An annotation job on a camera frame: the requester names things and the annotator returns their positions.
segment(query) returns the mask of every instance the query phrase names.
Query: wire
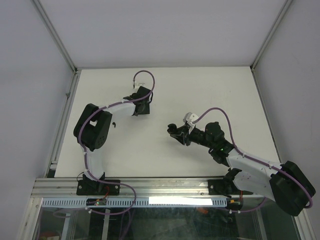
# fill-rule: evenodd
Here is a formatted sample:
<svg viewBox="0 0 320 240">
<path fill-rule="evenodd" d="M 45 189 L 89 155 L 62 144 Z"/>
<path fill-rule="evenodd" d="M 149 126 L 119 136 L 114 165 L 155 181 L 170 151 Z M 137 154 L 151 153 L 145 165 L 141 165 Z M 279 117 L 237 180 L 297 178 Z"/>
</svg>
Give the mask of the wire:
<svg viewBox="0 0 320 240">
<path fill-rule="evenodd" d="M 251 209 L 248 209 L 248 210 L 240 210 L 240 211 L 238 211 L 238 210 L 231 210 L 231 209 L 226 209 L 226 208 L 221 208 L 221 207 L 217 207 L 217 209 L 220 209 L 220 210 L 223 210 L 223 211 L 228 211 L 228 212 L 231 211 L 232 213 L 250 213 L 250 212 L 253 212 L 253 211 L 261 208 L 263 205 L 265 205 L 267 200 L 268 199 L 265 197 L 258 206 L 254 207 L 254 208 L 251 208 Z"/>
<path fill-rule="evenodd" d="M 246 158 L 248 158 L 248 159 L 250 159 L 250 160 L 252 160 L 252 161 L 254 161 L 254 162 L 256 162 L 256 163 L 259 163 L 259 164 L 262 164 L 262 165 L 264 165 L 264 166 L 270 167 L 268 163 L 266 163 L 266 162 L 264 162 L 264 161 L 261 161 L 261 160 L 259 160 L 259 159 L 256 159 L 256 158 L 254 158 L 254 157 L 252 157 L 252 156 L 246 155 L 246 154 L 244 154 L 242 151 L 240 151 L 240 149 L 237 147 L 237 145 L 236 145 L 236 143 L 235 143 L 235 140 L 234 140 L 234 136 L 233 136 L 232 129 L 231 129 L 230 119 L 229 119 L 227 113 L 226 113 L 223 109 L 221 109 L 221 108 L 219 108 L 219 107 L 211 107 L 211 108 L 209 108 L 207 111 L 205 111 L 197 120 L 193 121 L 192 123 L 193 123 L 193 124 L 198 123 L 207 113 L 209 113 L 209 112 L 212 111 L 212 110 L 219 110 L 220 112 L 222 112 L 222 113 L 224 114 L 224 116 L 225 116 L 225 118 L 226 118 L 226 121 L 227 121 L 227 123 L 228 123 L 228 126 L 229 126 L 229 131 L 230 131 L 230 137 L 231 137 L 232 144 L 233 144 L 233 146 L 234 146 L 234 149 L 235 149 L 240 155 L 242 155 L 242 156 L 244 156 L 244 157 L 246 157 Z M 301 184 L 300 182 L 298 182 L 298 181 L 297 181 L 294 177 L 292 177 L 290 174 L 286 173 L 285 171 L 283 171 L 283 170 L 281 170 L 281 169 L 279 169 L 279 168 L 277 168 L 277 167 L 275 167 L 275 166 L 271 166 L 271 168 L 272 168 L 273 170 L 276 170 L 276 171 L 278 171 L 279 173 L 283 174 L 284 176 L 286 176 L 286 177 L 289 178 L 290 180 L 292 180 L 295 184 L 297 184 L 297 185 L 302 189 L 302 191 L 305 193 L 305 195 L 307 196 L 307 198 L 308 198 L 308 200 L 309 200 L 309 205 L 308 205 L 308 206 L 305 206 L 304 208 L 309 209 L 309 208 L 311 208 L 311 207 L 313 206 L 313 200 L 312 200 L 310 194 L 309 194 L 308 191 L 304 188 L 304 186 L 302 186 L 302 184 Z"/>
<path fill-rule="evenodd" d="M 79 178 L 79 176 L 81 175 L 81 174 L 83 174 L 83 173 L 85 173 L 84 171 L 83 172 L 80 172 L 79 173 L 79 175 L 76 177 L 76 181 L 79 183 L 79 180 L 78 180 L 78 178 Z"/>
<path fill-rule="evenodd" d="M 110 188 L 108 186 L 105 187 L 107 189 L 106 194 L 104 195 L 104 199 L 109 195 Z"/>
<path fill-rule="evenodd" d="M 150 97 L 149 104 L 152 103 L 152 99 L 153 99 L 153 98 L 154 98 L 154 93 L 152 92 L 152 93 L 151 93 L 151 97 Z"/>
<path fill-rule="evenodd" d="M 109 184 L 109 185 L 121 185 L 121 186 L 125 186 L 125 187 L 127 187 L 127 188 L 130 188 L 130 189 L 133 191 L 134 200 L 133 200 L 132 204 L 131 204 L 126 210 L 123 210 L 123 211 L 120 211 L 120 212 L 114 212 L 114 213 L 110 213 L 110 212 L 99 212 L 99 211 L 95 211 L 95 210 L 93 210 L 93 209 L 91 209 L 91 208 L 89 208 L 89 212 L 93 212 L 93 213 L 100 214 L 100 215 L 106 215 L 106 216 L 110 216 L 110 215 L 120 215 L 120 214 L 123 214 L 123 213 L 129 211 L 129 210 L 135 205 L 135 203 L 136 203 L 137 193 L 136 193 L 135 189 L 134 189 L 132 186 L 130 186 L 130 185 L 128 185 L 128 184 L 125 184 L 125 183 L 121 183 L 121 182 L 119 183 L 119 182 L 103 181 L 103 180 L 100 180 L 100 179 L 96 178 L 95 176 L 93 176 L 93 174 L 90 172 L 89 167 L 88 167 L 88 153 L 87 153 L 87 148 L 86 148 L 86 146 L 82 143 L 82 141 L 81 141 L 81 136 L 82 136 L 82 133 L 83 133 L 84 128 L 85 128 L 85 126 L 87 125 L 87 123 L 88 123 L 97 113 L 99 113 L 100 111 L 105 110 L 105 109 L 108 109 L 108 108 L 111 108 L 111 107 L 114 107 L 114 106 L 117 106 L 117 105 L 120 105 L 120 104 L 134 103 L 134 102 L 137 102 L 137 101 L 146 99 L 146 98 L 148 98 L 148 97 L 151 95 L 151 93 L 154 91 L 155 85 L 156 85 L 155 77 L 154 77 L 154 75 L 153 75 L 151 72 L 149 72 L 149 71 L 147 71 L 147 70 L 140 70 L 140 71 L 138 71 L 138 72 L 133 76 L 133 83 L 136 81 L 136 76 L 137 76 L 138 74 L 140 74 L 140 73 L 148 73 L 148 74 L 151 75 L 152 81 L 153 81 L 153 85 L 152 85 L 151 91 L 150 91 L 147 95 L 145 95 L 145 96 L 143 96 L 143 97 L 140 97 L 140 98 L 138 98 L 138 99 L 128 100 L 128 101 L 124 101 L 124 102 L 119 101 L 119 102 L 115 102 L 115 103 L 113 103 L 113 104 L 110 104 L 109 106 L 104 106 L 104 107 L 99 108 L 99 109 L 96 110 L 94 113 L 92 113 L 92 114 L 87 118 L 87 120 L 84 121 L 83 125 L 82 125 L 81 128 L 80 128 L 79 135 L 78 135 L 78 143 L 81 145 L 81 147 L 83 148 L 83 151 L 84 151 L 84 165 L 85 165 L 85 169 L 86 169 L 86 172 L 88 173 L 88 175 L 89 175 L 92 179 L 96 180 L 96 181 L 99 182 L 99 183 Z"/>
<path fill-rule="evenodd" d="M 239 201 L 242 201 L 242 200 L 243 200 L 243 196 L 244 196 L 244 192 L 241 190 L 241 191 L 240 191 L 240 198 L 239 198 Z"/>
<path fill-rule="evenodd" d="M 119 238 L 119 240 L 123 240 L 125 238 L 125 236 L 127 235 L 129 228 L 130 228 L 130 225 L 132 223 L 132 220 L 134 219 L 135 210 L 132 211 L 132 215 L 131 215 L 130 211 L 128 211 L 128 213 L 129 213 L 129 222 L 128 222 L 126 229 L 124 230 L 121 238 Z"/>
<path fill-rule="evenodd" d="M 121 222 L 120 222 L 120 231 L 119 231 L 119 240 L 121 239 L 122 237 L 122 226 L 124 224 L 124 217 L 125 217 L 125 214 L 126 213 L 123 213 L 122 216 L 121 216 Z"/>
</svg>

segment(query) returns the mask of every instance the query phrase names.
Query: metal bracket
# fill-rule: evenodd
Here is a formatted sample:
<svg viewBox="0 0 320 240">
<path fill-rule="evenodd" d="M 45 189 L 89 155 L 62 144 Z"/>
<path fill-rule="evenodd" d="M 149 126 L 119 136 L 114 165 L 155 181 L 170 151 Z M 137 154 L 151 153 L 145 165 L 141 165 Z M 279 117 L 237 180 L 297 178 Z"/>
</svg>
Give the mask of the metal bracket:
<svg viewBox="0 0 320 240">
<path fill-rule="evenodd" d="M 237 188 L 230 187 L 226 192 L 220 192 L 219 187 L 224 186 L 225 181 L 223 179 L 209 179 L 208 180 L 208 191 L 209 195 L 240 195 L 241 191 Z M 242 191 L 243 195 L 253 195 L 250 191 Z"/>
<path fill-rule="evenodd" d="M 76 195 L 78 196 L 101 196 L 107 194 L 109 196 L 119 196 L 120 194 L 120 184 L 107 184 L 96 182 L 95 186 L 88 184 L 85 180 L 79 180 L 78 187 L 76 189 Z M 107 182 L 120 183 L 120 180 L 106 180 Z"/>
</svg>

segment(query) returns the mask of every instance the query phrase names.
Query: glass enclosure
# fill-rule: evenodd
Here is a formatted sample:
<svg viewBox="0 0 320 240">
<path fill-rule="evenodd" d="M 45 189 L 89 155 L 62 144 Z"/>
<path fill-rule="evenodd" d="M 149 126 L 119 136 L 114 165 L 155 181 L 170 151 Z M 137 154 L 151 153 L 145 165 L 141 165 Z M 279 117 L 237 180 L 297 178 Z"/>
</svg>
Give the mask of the glass enclosure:
<svg viewBox="0 0 320 240">
<path fill-rule="evenodd" d="M 95 208 L 101 213 L 124 209 Z M 298 236 L 293 218 L 268 201 L 256 211 L 232 214 L 196 206 L 134 207 L 110 216 L 89 214 L 84 208 L 42 207 L 33 239 L 298 240 Z"/>
</svg>

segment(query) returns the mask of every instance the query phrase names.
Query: metal frame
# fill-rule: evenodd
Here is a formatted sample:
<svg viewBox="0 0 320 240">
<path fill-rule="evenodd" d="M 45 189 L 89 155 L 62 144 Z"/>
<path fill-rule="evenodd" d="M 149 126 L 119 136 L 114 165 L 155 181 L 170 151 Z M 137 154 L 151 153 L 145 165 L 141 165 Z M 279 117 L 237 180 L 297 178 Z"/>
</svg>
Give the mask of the metal frame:
<svg viewBox="0 0 320 240">
<path fill-rule="evenodd" d="M 294 220 L 301 240 L 317 239 L 306 209 L 303 209 L 299 216 L 294 217 Z"/>
<path fill-rule="evenodd" d="M 255 211 L 255 217 L 256 217 L 257 225 L 259 226 L 259 229 L 260 229 L 261 240 L 268 240 L 265 225 L 264 225 L 264 220 L 262 218 L 260 209 L 257 209 Z"/>
<path fill-rule="evenodd" d="M 118 179 L 132 186 L 139 198 L 153 196 L 176 196 L 189 198 L 223 197 L 209 195 L 208 180 L 221 177 L 168 177 L 168 178 L 108 178 Z M 76 178 L 37 178 L 31 193 L 32 198 L 78 198 Z M 130 188 L 121 186 L 118 198 L 133 198 Z M 244 198 L 262 198 L 261 195 L 245 195 Z"/>
<path fill-rule="evenodd" d="M 256 69 L 258 62 L 260 61 L 262 55 L 264 54 L 267 46 L 270 43 L 272 37 L 274 36 L 274 33 L 276 32 L 279 25 L 283 21 L 284 17 L 286 16 L 286 13 L 288 12 L 288 10 L 293 2 L 294 2 L 294 0 L 286 0 L 285 3 L 283 4 L 280 12 L 278 13 L 278 15 L 277 15 L 272 27 L 271 27 L 271 29 L 269 30 L 268 34 L 266 35 L 266 38 L 264 39 L 263 44 L 262 44 L 257 56 L 255 57 L 252 65 L 251 65 L 252 71 L 254 71 Z"/>
<path fill-rule="evenodd" d="M 42 205 L 42 197 L 31 197 L 23 220 L 21 222 L 18 237 L 19 240 L 32 240 L 36 234 L 36 226 Z"/>
<path fill-rule="evenodd" d="M 43 24 L 45 25 L 48 32 L 50 33 L 54 43 L 56 44 L 57 48 L 59 49 L 60 53 L 62 54 L 64 60 L 66 61 L 66 63 L 68 64 L 68 66 L 70 67 L 72 72 L 76 73 L 77 67 L 74 64 L 73 60 L 71 59 L 65 45 L 63 44 L 61 38 L 59 37 L 59 35 L 57 33 L 54 25 L 50 21 L 48 14 L 47 14 L 45 8 L 43 7 L 43 5 L 41 4 L 40 0 L 31 0 L 31 2 L 33 3 L 34 8 L 36 9 L 38 14 L 40 15 Z"/>
<path fill-rule="evenodd" d="M 65 100 L 64 107 L 62 110 L 59 125 L 58 125 L 58 128 L 55 133 L 55 141 L 50 148 L 51 149 L 50 155 L 49 155 L 48 162 L 47 162 L 48 165 L 47 165 L 47 169 L 45 171 L 44 177 L 46 177 L 48 175 L 49 170 L 55 170 L 57 168 L 59 154 L 60 154 L 60 151 L 62 148 L 61 143 L 64 140 L 65 133 L 67 130 L 67 124 L 68 124 L 68 120 L 70 117 L 71 108 L 74 103 L 80 74 L 81 74 L 81 70 L 77 70 L 76 73 L 73 74 L 71 82 L 70 82 L 69 90 L 65 94 L 66 100 Z"/>
</svg>

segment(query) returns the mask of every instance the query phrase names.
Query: black plastic part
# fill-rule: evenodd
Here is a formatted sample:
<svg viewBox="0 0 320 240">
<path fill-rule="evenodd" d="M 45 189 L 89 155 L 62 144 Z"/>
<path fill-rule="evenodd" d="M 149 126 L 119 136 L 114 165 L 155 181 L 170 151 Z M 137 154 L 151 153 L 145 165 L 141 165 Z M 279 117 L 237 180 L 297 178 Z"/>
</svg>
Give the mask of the black plastic part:
<svg viewBox="0 0 320 240">
<path fill-rule="evenodd" d="M 82 175 L 82 180 L 78 181 L 78 186 L 76 189 L 76 194 L 78 196 L 102 196 L 108 192 L 107 186 L 109 187 L 109 196 L 118 196 L 120 193 L 120 184 L 106 184 L 98 181 L 91 180 L 87 178 L 86 175 Z M 120 180 L 106 180 L 105 175 L 100 178 L 100 180 L 105 180 L 112 183 L 120 183 Z"/>
<path fill-rule="evenodd" d="M 88 226 L 89 227 L 88 228 L 88 238 L 86 238 L 86 239 L 101 240 L 102 235 L 103 235 L 103 231 L 104 231 L 104 220 L 105 220 L 105 216 L 103 214 L 106 212 L 106 209 L 97 207 L 94 210 L 97 212 L 100 212 L 101 214 L 91 214 L 90 215 L 90 222 L 89 222 L 89 226 Z"/>
<path fill-rule="evenodd" d="M 205 126 L 205 131 L 194 128 L 189 134 L 190 126 L 185 125 L 177 128 L 175 124 L 169 124 L 167 132 L 181 144 L 189 146 L 192 142 L 209 148 L 209 154 L 218 164 L 229 167 L 227 157 L 234 146 L 225 139 L 225 133 L 219 123 L 210 122 Z"/>
<path fill-rule="evenodd" d="M 46 178 L 47 179 L 53 179 L 55 177 L 55 174 L 56 174 L 56 170 L 50 169 L 48 171 L 48 174 L 46 175 Z"/>
<path fill-rule="evenodd" d="M 146 96 L 148 93 L 150 93 L 150 91 L 151 91 L 150 89 L 144 86 L 140 86 L 136 93 L 133 93 L 130 96 L 126 96 L 123 99 L 129 100 L 129 101 L 140 99 Z M 135 101 L 133 102 L 133 104 L 135 105 L 135 109 L 133 113 L 134 116 L 150 114 L 149 97 L 146 97 L 145 99 L 142 99 L 140 101 Z"/>
<path fill-rule="evenodd" d="M 295 163 L 287 161 L 281 166 L 281 170 L 285 171 L 301 183 L 311 197 L 316 194 L 315 188 Z M 291 179 L 282 175 L 280 172 L 272 175 L 269 183 L 275 202 L 283 211 L 291 216 L 298 216 L 309 202 L 304 191 Z"/>
<path fill-rule="evenodd" d="M 77 138 L 77 141 L 81 127 L 88 117 L 98 109 L 99 107 L 92 103 L 89 103 L 87 106 L 85 106 L 73 130 L 73 135 Z M 106 142 L 111 119 L 112 114 L 110 112 L 101 110 L 91 119 L 92 122 L 96 121 L 95 126 L 90 123 L 91 121 L 85 125 L 81 134 L 81 141 L 87 148 L 90 149 L 90 151 L 93 152 L 95 149 L 101 148 Z"/>
<path fill-rule="evenodd" d="M 244 201 L 237 201 L 237 199 L 233 199 L 234 202 L 231 202 L 231 199 L 227 199 L 226 201 L 226 209 L 240 211 L 244 206 Z"/>
<path fill-rule="evenodd" d="M 241 191 L 237 189 L 233 182 L 225 179 L 209 179 L 208 180 L 209 195 L 224 195 L 231 198 L 231 195 L 240 195 Z M 250 191 L 242 191 L 243 195 L 252 195 Z"/>
</svg>

